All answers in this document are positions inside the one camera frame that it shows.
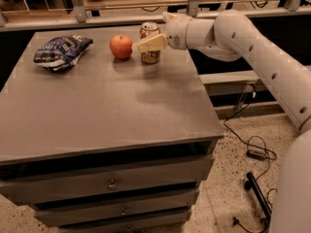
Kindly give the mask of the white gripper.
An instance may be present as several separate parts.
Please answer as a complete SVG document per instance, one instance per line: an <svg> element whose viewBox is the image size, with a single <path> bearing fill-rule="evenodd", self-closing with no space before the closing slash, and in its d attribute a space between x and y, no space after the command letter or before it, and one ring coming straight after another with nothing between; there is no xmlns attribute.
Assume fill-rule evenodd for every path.
<svg viewBox="0 0 311 233"><path fill-rule="evenodd" d="M187 32L192 17L174 15L168 12L163 12L162 17L165 21L164 34L149 35L141 39L136 44L139 52L163 50L168 45L175 50L186 50L188 48Z"/></svg>

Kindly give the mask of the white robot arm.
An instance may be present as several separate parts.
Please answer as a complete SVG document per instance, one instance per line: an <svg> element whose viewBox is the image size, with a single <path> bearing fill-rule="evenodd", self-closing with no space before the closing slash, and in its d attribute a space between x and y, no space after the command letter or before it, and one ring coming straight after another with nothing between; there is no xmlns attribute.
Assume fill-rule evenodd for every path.
<svg viewBox="0 0 311 233"><path fill-rule="evenodd" d="M311 233L311 71L263 36L250 19L226 10L214 19L162 14L164 29L139 40L139 52L198 50L231 62L244 59L300 131L286 150L269 233Z"/></svg>

